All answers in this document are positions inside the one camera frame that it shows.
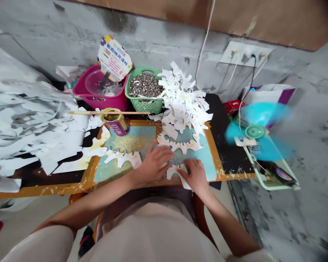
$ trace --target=wooden table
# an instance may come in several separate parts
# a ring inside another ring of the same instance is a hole
[[[214,116],[209,123],[211,128],[206,131],[206,137],[212,152],[215,168],[218,170],[216,181],[249,179],[254,177],[255,173],[244,149],[237,146],[230,147],[226,143],[224,134],[230,120],[223,108],[220,98],[215,94],[207,94],[206,101],[210,105],[210,109],[207,112],[209,114],[214,113]],[[129,102],[127,111],[134,111],[131,102]],[[126,117],[131,119],[132,125],[140,125],[139,123],[141,121],[136,120],[146,119],[146,116],[142,115],[126,115]],[[93,132],[98,133],[99,129],[94,129]],[[84,141],[83,146],[91,146],[90,141]],[[18,193],[0,192],[0,199],[90,192],[96,187],[104,184],[104,182],[97,184],[94,183],[94,176],[99,160],[100,157],[98,156],[92,157],[89,167],[85,171],[52,174],[51,176],[47,176],[44,173],[41,165],[39,165],[40,162],[32,163],[24,168],[16,170],[15,172],[15,178],[23,177],[20,191]],[[161,181],[146,186],[167,185],[181,185],[181,181],[179,177],[173,176],[171,180],[164,178]]]

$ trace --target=red box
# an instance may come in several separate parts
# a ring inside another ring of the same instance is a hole
[[[237,100],[232,100],[232,101],[227,102],[223,107],[226,110],[226,113],[228,115],[232,115],[234,112],[238,111],[239,104],[240,104],[240,102],[237,99]]]

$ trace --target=can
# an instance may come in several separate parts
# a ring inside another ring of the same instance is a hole
[[[121,112],[117,108],[106,108],[103,112]],[[125,121],[124,115],[99,115],[101,120],[105,122],[118,136],[126,136],[130,132],[130,127]]]

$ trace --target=wooden stick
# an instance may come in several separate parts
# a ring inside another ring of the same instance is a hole
[[[149,115],[151,112],[68,111],[70,115]]]

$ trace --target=wooden board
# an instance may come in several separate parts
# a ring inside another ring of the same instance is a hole
[[[161,131],[155,124],[150,124],[146,120],[130,120],[130,126],[156,126],[156,134],[159,134]],[[255,173],[241,173],[241,174],[225,174],[219,153],[217,151],[214,138],[211,133],[211,126],[209,122],[206,122],[206,126],[209,129],[205,130],[205,135],[209,144],[210,152],[212,155],[212,159],[214,161],[215,169],[216,169],[216,180],[215,181],[226,181],[226,180],[234,180],[234,179],[249,179],[255,176]],[[101,138],[102,129],[98,133],[97,139]],[[22,187],[18,193],[2,193],[0,192],[0,199],[4,198],[19,198],[19,197],[34,197],[34,196],[43,196],[43,195],[64,195],[64,194],[76,194],[82,192],[91,192],[95,188],[100,187],[108,181],[103,181],[99,183],[94,182],[94,177],[96,174],[96,170],[100,161],[100,157],[93,156],[90,160],[88,168],[85,170],[83,177],[80,183],[68,183],[68,184],[51,184],[44,186],[31,186],[31,187]],[[160,181],[152,182],[144,185],[143,187],[153,187],[153,186],[178,186],[182,187],[181,180],[178,176],[173,175],[171,180],[166,179],[164,177]]]
[[[212,4],[211,0],[72,1],[201,28],[207,28]],[[315,51],[328,42],[328,1],[216,0],[211,30]]]

